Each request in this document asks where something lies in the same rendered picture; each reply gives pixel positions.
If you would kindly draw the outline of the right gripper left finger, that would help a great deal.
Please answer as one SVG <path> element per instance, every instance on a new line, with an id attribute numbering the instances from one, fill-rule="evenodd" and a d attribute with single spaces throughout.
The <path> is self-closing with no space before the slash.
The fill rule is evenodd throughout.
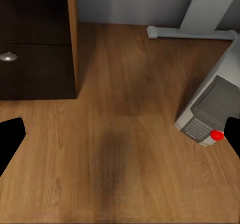
<path id="1" fill-rule="evenodd" d="M 22 118 L 0 123 L 0 177 L 26 137 Z"/>

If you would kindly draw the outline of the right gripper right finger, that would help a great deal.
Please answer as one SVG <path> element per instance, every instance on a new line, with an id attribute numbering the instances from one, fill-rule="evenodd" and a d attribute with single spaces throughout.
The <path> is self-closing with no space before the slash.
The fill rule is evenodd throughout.
<path id="1" fill-rule="evenodd" d="M 228 117 L 224 135 L 240 157 L 240 119 Z"/>

